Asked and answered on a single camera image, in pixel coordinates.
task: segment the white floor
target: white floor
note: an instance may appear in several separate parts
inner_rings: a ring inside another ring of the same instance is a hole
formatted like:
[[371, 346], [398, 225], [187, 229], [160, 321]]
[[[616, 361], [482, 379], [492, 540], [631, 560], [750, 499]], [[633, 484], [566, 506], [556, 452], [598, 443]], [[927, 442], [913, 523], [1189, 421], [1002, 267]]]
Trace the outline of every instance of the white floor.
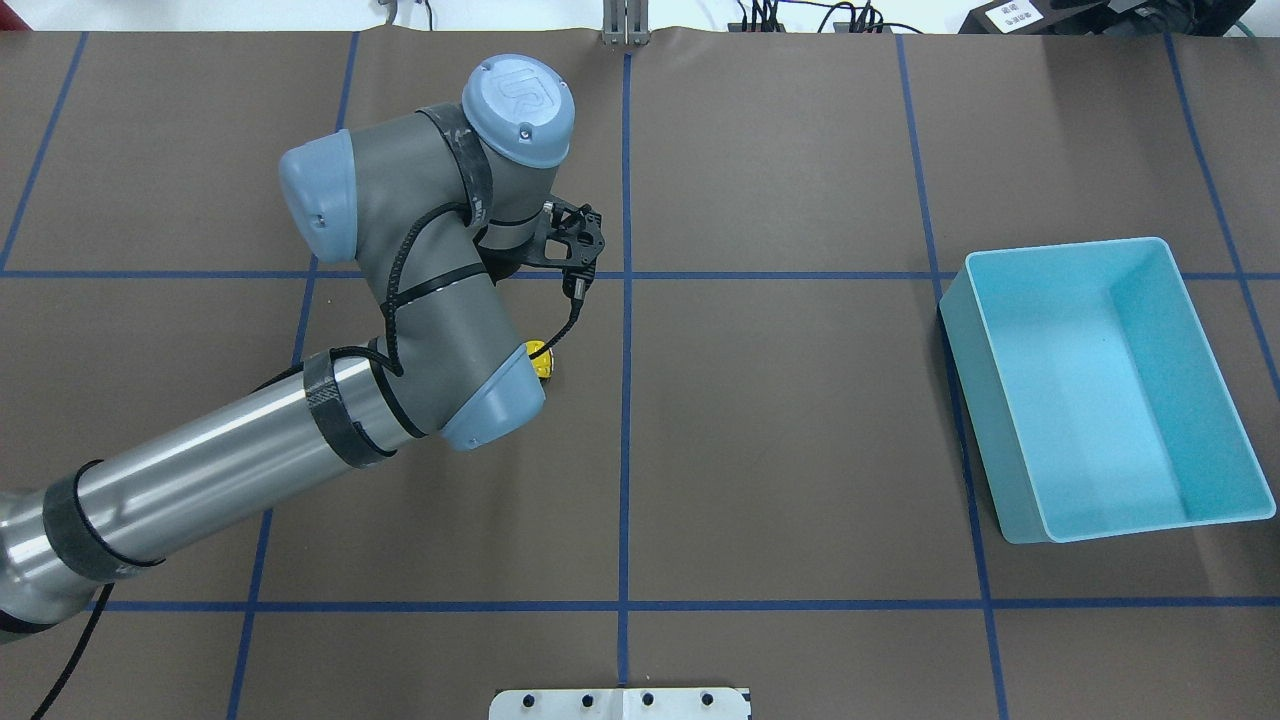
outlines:
[[[259, 31], [362, 29], [385, 22], [378, 0], [8, 0], [36, 29]], [[398, 0], [396, 24], [428, 28], [426, 5]], [[750, 8], [749, 0], [744, 0]], [[791, 32], [813, 32], [826, 10], [783, 0], [778, 18]], [[884, 19], [924, 32], [954, 33], [980, 0], [877, 0]], [[436, 29], [598, 28], [603, 0], [433, 0]], [[652, 28], [671, 26], [724, 29], [741, 18], [736, 0], [652, 0]], [[840, 10], [836, 19], [845, 19]], [[1244, 22], [1260, 36], [1280, 36], [1280, 0], [1258, 0]], [[1239, 35], [1233, 31], [1230, 35]]]

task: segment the ur logo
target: ur logo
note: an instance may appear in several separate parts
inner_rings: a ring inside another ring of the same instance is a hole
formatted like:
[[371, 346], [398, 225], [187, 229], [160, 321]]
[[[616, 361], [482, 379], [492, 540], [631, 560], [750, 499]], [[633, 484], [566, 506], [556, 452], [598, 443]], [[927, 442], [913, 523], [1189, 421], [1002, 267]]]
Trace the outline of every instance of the ur logo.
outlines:
[[554, 105], [550, 94], [543, 87], [541, 81], [530, 68], [521, 68], [498, 76], [498, 91], [503, 97], [511, 100], [511, 109], [518, 115], [527, 115], [532, 111]]

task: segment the yellow object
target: yellow object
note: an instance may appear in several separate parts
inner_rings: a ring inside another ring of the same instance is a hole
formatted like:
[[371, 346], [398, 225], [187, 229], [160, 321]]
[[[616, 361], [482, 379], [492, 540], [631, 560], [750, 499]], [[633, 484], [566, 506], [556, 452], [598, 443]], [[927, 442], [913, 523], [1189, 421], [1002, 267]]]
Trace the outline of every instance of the yellow object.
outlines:
[[[541, 350], [544, 345], [547, 343], [540, 340], [531, 340], [525, 343], [525, 351], [532, 355], [534, 352]], [[553, 355], [552, 350], [548, 350], [547, 352], [543, 352], [541, 355], [534, 359], [534, 372], [538, 373], [538, 379], [545, 380], [550, 378], [552, 370], [554, 369], [556, 369], [556, 356]]]

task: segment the metal mounting plate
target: metal mounting plate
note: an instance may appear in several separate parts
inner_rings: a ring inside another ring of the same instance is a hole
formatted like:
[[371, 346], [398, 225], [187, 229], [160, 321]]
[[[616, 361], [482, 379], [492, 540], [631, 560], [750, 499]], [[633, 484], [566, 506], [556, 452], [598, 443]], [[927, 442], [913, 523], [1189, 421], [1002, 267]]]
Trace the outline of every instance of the metal mounting plate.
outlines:
[[504, 691], [498, 693], [489, 706], [489, 720], [552, 717], [556, 720], [750, 720], [751, 693], [735, 688]]

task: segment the light blue joint cap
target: light blue joint cap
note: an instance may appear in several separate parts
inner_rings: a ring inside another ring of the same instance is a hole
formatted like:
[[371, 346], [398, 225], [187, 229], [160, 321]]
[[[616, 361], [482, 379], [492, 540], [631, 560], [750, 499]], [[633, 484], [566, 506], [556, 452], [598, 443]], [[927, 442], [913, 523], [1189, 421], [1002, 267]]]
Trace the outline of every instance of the light blue joint cap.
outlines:
[[494, 55], [471, 72], [462, 111], [502, 156], [529, 168], [554, 168], [568, 155], [573, 95], [543, 63]]
[[285, 152], [280, 188], [293, 222], [321, 263], [356, 258], [356, 156], [349, 132], [340, 129]]
[[453, 450], [475, 450], [532, 420], [545, 400], [529, 351], [521, 345], [445, 423], [440, 434]]

